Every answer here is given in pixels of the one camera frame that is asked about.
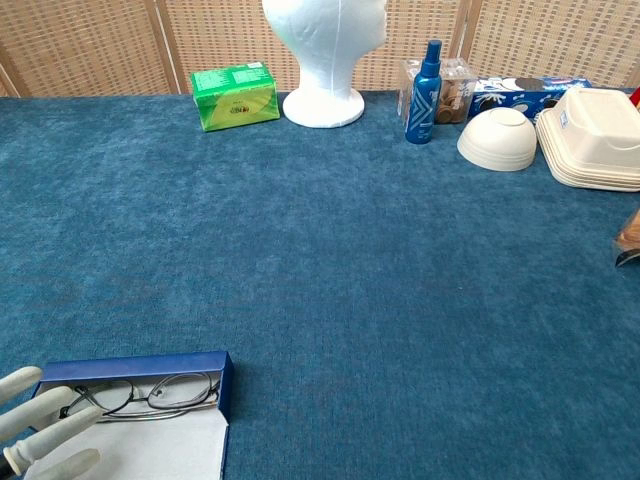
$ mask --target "white mannequin head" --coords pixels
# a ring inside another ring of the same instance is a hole
[[[339,126],[358,118],[364,103],[351,88],[353,68],[385,41],[386,0],[263,0],[262,4],[271,27],[300,64],[300,87],[285,100],[287,117],[313,127]],[[333,116],[329,108],[337,110]]]

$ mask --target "blue box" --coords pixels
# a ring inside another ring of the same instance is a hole
[[[528,118],[535,118],[551,108],[572,87],[591,87],[586,78],[567,77],[489,77],[476,83],[469,118],[496,107],[515,108]]]
[[[83,480],[153,478],[156,470],[157,477],[169,475],[176,480],[222,478],[233,379],[233,363],[227,352],[50,363],[43,369],[34,396],[61,385],[125,378],[143,391],[167,376],[201,372],[220,381],[217,407],[171,419],[94,425],[34,464],[25,480],[84,448],[97,448],[101,461],[82,476]],[[41,429],[56,420],[53,415],[34,427]]]

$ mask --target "red object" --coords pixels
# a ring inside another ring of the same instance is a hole
[[[631,103],[633,103],[637,108],[640,108],[640,88],[631,95]]]

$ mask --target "spray bottle cap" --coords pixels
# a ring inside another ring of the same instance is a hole
[[[427,47],[427,56],[422,61],[420,74],[423,77],[437,77],[440,74],[440,49],[442,42],[440,40],[429,40]]]

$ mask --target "green box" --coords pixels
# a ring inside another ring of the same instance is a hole
[[[280,118],[276,82],[262,63],[191,74],[205,132]]]

